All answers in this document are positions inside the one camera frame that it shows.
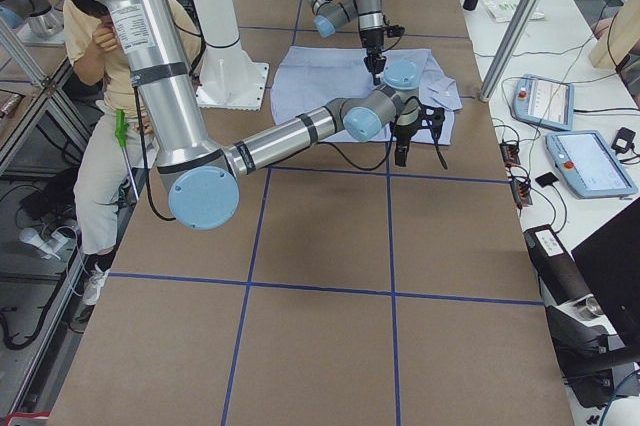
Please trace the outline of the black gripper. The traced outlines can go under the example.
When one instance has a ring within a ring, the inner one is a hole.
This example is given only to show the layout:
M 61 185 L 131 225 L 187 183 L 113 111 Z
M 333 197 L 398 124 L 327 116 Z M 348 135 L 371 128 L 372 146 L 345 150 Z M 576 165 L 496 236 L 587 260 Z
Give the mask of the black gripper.
M 361 44 L 366 51 L 364 63 L 367 71 L 372 74 L 375 86 L 381 83 L 382 73 L 386 65 L 384 39 L 401 38 L 404 33 L 405 28 L 400 25 L 383 25 L 382 27 L 359 30 Z
M 445 112 L 441 107 L 423 104 L 410 108 L 392 123 L 392 137 L 395 139 L 394 161 L 396 166 L 405 167 L 412 138 L 421 130 L 429 132 L 437 157 L 442 167 L 445 158 L 440 151 L 440 138 L 445 122 Z

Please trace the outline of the black monitor on arm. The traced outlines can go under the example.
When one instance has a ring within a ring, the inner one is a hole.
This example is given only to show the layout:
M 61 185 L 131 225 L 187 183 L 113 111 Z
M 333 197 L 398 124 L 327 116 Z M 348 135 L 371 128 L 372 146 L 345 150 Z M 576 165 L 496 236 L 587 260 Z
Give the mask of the black monitor on arm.
M 619 336 L 639 342 L 639 202 L 572 250 L 586 285 Z

